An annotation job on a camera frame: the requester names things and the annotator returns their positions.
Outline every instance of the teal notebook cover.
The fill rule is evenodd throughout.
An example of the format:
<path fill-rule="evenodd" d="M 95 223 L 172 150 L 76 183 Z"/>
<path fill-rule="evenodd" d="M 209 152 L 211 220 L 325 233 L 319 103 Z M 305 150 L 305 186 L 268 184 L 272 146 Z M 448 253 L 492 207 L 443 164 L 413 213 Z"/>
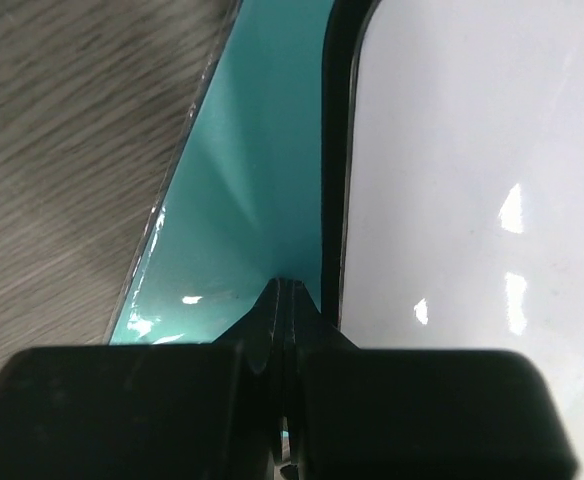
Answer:
<path fill-rule="evenodd" d="M 269 278 L 320 297 L 321 56 L 332 0 L 243 0 L 113 344 L 212 341 Z"/>

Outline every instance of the white glossy surface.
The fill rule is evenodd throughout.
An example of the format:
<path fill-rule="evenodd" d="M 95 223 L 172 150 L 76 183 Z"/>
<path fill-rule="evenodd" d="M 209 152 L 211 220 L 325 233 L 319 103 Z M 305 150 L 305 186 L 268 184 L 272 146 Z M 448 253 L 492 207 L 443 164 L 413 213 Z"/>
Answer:
<path fill-rule="evenodd" d="M 385 0 L 356 99 L 343 331 L 502 347 L 584 478 L 584 0 Z"/>

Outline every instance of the black strip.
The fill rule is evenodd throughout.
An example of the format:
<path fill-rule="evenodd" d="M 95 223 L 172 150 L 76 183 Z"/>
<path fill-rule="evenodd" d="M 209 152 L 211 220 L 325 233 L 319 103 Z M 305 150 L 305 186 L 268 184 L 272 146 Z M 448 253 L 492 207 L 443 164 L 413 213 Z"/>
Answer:
<path fill-rule="evenodd" d="M 363 34 L 380 0 L 335 0 L 323 47 L 321 310 L 340 324 L 354 93 Z"/>

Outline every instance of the teal plastic sheet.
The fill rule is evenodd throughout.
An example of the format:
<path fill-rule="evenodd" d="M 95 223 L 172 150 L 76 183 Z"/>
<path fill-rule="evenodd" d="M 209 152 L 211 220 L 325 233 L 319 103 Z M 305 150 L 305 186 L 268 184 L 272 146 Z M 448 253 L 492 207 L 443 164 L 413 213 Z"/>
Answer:
<path fill-rule="evenodd" d="M 212 341 L 269 278 L 319 300 L 320 106 L 332 0 L 244 0 L 111 343 Z"/>

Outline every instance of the gray wood grain surface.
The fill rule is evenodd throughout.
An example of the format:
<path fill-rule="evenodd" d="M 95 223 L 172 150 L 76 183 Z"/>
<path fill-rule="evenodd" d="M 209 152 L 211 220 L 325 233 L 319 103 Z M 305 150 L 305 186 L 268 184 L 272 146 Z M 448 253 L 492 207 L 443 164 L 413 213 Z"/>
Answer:
<path fill-rule="evenodd" d="M 230 3 L 0 0 L 0 366 L 101 341 Z"/>

